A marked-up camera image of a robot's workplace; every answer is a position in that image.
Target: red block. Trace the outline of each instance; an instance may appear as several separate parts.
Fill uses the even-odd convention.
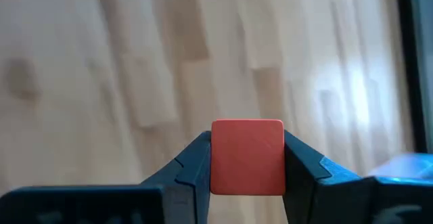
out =
[[[212,123],[210,190],[221,195],[280,196],[286,191],[280,120]]]

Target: black plastic part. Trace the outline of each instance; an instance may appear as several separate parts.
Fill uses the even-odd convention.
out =
[[[336,185],[318,184],[309,223],[370,223],[370,180],[359,180]]]
[[[284,132],[286,194],[284,208],[290,224],[308,223],[318,179],[331,177],[320,165],[323,155],[291,133]]]
[[[25,187],[0,198],[0,223],[207,223],[210,132],[140,185]]]
[[[163,191],[138,186],[26,187],[0,199],[0,223],[164,223]]]
[[[371,195],[371,221],[432,223],[433,182],[375,177]]]

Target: wooden floor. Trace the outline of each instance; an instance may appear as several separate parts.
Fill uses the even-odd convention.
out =
[[[412,148],[395,0],[0,0],[0,189],[138,183],[216,118],[362,175]],[[210,223],[286,223],[212,196]]]

